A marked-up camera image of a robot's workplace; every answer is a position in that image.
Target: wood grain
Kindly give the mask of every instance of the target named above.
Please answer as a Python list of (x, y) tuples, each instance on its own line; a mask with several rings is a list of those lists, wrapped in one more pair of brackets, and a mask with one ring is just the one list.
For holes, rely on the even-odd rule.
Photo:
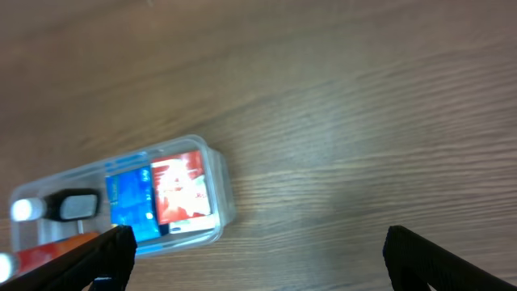
[(187, 133), (232, 172), (222, 239), (129, 290), (388, 290), (395, 224), (517, 284), (517, 2), (43, 2), (0, 9), (2, 205)]

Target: clear plastic container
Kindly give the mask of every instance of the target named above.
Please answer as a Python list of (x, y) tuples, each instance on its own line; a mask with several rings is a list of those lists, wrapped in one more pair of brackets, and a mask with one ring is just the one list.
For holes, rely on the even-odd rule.
[(209, 148), (203, 138), (189, 135), (160, 144), (148, 146), (118, 157), (64, 171), (16, 188), (10, 205), (16, 200), (43, 197), (64, 188), (97, 188), (103, 194), (100, 213), (91, 219), (57, 222), (47, 219), (36, 221), (11, 221), (13, 251), (21, 251), (41, 244), (55, 242), (76, 234), (90, 231), (102, 233), (112, 228), (110, 203), (107, 197), (106, 177), (148, 166), (155, 158), (199, 150), (201, 153), (204, 182), (212, 210), (214, 227), (180, 234), (167, 234), (160, 238), (138, 243), (137, 257), (181, 251), (215, 242), (223, 228), (236, 216), (232, 188), (226, 162), (221, 153)]

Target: card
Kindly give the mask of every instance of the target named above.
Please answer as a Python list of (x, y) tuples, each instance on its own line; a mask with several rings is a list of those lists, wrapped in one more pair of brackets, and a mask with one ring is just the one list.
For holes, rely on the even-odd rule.
[(211, 213), (201, 153), (156, 158), (151, 163), (158, 224)]
[(149, 166), (108, 176), (106, 187), (112, 225), (131, 226), (137, 242), (160, 236)]

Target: blue package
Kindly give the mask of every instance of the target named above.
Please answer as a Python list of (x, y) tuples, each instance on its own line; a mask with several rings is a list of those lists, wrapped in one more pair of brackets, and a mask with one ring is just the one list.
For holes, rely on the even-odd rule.
[(150, 166), (106, 178), (111, 223), (131, 226), (137, 242), (160, 237)]

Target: red object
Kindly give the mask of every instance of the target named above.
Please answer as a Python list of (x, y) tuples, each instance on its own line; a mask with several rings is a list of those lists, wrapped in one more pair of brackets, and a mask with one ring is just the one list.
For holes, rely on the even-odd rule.
[(97, 233), (78, 234), (60, 242), (51, 242), (42, 246), (19, 251), (16, 253), (19, 260), (18, 273), (25, 273), (38, 268), (98, 236), (99, 234)]
[(151, 167), (158, 224), (211, 213), (203, 161), (198, 150), (154, 159)]

